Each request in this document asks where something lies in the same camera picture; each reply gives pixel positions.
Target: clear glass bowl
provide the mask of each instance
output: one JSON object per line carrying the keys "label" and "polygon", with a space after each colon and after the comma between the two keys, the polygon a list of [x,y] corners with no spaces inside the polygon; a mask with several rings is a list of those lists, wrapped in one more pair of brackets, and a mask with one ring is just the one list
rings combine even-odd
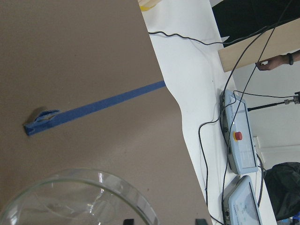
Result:
{"label": "clear glass bowl", "polygon": [[148,201],[126,181],[92,169],[69,169],[21,192],[0,225],[159,225]]}

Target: wooden block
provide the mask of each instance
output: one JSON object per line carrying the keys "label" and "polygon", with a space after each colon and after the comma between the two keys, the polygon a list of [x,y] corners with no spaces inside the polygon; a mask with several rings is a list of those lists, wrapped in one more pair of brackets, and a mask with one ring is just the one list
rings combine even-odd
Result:
{"label": "wooden block", "polygon": [[[276,55],[280,55],[286,52],[293,51],[300,47],[300,19],[291,21],[289,23],[278,26],[261,57],[260,60],[269,59]],[[258,61],[262,50],[272,32],[268,30],[262,34],[245,52],[242,59],[240,60],[237,68],[255,63]],[[256,37],[250,37],[246,40],[240,41],[236,44],[228,46],[224,49],[219,50],[219,56],[223,66],[224,72],[233,69],[234,65],[238,61],[242,52],[245,48],[253,41]]]}

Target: black pole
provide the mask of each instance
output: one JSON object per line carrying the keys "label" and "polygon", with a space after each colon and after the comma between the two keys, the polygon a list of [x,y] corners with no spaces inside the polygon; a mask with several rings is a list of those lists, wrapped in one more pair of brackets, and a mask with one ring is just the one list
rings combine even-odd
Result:
{"label": "black pole", "polygon": [[276,105],[280,105],[280,104],[284,104],[284,103],[285,102],[278,102],[278,103],[273,103],[273,104],[261,105],[261,106],[257,106],[257,107],[253,107],[253,108],[248,108],[248,112],[252,111],[252,110],[263,109],[263,108],[267,108],[267,107],[271,107],[271,106],[276,106]]}

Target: black fabric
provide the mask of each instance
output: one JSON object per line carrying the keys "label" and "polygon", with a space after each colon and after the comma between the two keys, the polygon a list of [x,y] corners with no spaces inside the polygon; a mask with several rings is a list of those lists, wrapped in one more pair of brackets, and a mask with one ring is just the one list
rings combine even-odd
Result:
{"label": "black fabric", "polygon": [[[212,10],[221,37],[230,36],[226,42],[231,42],[275,24],[289,1],[223,0]],[[300,0],[293,0],[281,21],[286,23],[298,17],[300,17]]]}
{"label": "black fabric", "polygon": [[267,170],[264,181],[276,220],[300,211],[300,163],[281,163]]}

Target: white tabletop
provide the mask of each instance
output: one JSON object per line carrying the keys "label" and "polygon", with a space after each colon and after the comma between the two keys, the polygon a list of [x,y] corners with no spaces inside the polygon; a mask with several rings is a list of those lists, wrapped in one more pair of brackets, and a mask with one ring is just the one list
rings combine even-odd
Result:
{"label": "white tabletop", "polygon": [[[208,0],[162,0],[143,12],[149,32],[179,33],[205,43],[221,41]],[[205,46],[180,37],[150,36],[165,83],[177,100],[182,113],[182,129],[187,149],[205,197],[206,168],[201,153],[198,128],[218,118],[219,94],[229,76],[224,73],[218,56],[221,44]],[[227,87],[235,90],[233,79]],[[211,215],[222,220],[221,193],[225,172],[226,145],[219,122],[201,129],[203,149],[208,161],[208,200]],[[228,169],[225,186],[236,175]],[[250,174],[256,198],[260,190],[261,173]],[[260,206],[264,225],[275,225],[275,217],[265,186]]]}

